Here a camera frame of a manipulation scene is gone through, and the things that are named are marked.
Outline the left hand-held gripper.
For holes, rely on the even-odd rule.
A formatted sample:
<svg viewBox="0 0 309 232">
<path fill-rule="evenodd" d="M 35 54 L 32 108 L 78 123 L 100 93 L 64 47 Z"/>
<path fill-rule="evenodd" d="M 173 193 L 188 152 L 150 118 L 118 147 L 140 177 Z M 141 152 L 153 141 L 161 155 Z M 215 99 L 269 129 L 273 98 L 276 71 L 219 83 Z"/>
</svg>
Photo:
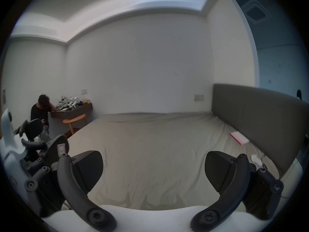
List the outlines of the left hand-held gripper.
<svg viewBox="0 0 309 232">
<path fill-rule="evenodd" d="M 43 124 L 40 119 L 28 122 L 25 120 L 16 130 L 12 125 L 12 114 L 6 109 L 1 117 L 2 138 L 0 142 L 1 160 L 6 176 L 13 190 L 28 201 L 25 182 L 29 178 L 20 161 L 42 162 L 53 164 L 58 162 L 63 153 L 69 152 L 69 144 L 65 135 L 58 135 L 49 142 L 34 142 L 34 138 L 42 133 Z"/>
</svg>

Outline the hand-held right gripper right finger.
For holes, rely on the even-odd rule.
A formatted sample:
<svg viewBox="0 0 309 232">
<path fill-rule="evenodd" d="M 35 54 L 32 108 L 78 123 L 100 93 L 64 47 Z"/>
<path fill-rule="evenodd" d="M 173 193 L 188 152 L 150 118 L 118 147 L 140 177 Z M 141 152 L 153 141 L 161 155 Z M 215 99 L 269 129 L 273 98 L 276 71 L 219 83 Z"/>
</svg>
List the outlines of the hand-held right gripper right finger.
<svg viewBox="0 0 309 232">
<path fill-rule="evenodd" d="M 206 155 L 205 174 L 219 193 L 219 199 L 197 213 L 191 229 L 214 229 L 243 203 L 247 213 L 261 220 L 270 220 L 281 199 L 284 184 L 267 169 L 249 162 L 246 154 L 233 157 L 224 152 L 210 151 Z"/>
</svg>

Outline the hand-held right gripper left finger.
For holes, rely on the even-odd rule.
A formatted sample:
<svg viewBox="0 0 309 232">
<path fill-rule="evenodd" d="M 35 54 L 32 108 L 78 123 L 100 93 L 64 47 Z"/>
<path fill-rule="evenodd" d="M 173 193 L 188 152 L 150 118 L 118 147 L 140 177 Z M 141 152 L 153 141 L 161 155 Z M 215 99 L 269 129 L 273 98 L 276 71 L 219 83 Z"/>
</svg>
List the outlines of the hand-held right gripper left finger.
<svg viewBox="0 0 309 232">
<path fill-rule="evenodd" d="M 43 166 L 25 181 L 30 208 L 38 217 L 47 218 L 60 211 L 66 201 L 92 228 L 112 232 L 117 226 L 116 219 L 87 196 L 102 173 L 103 158 L 99 151 L 86 151 L 72 158 L 63 153 L 58 162 Z"/>
</svg>

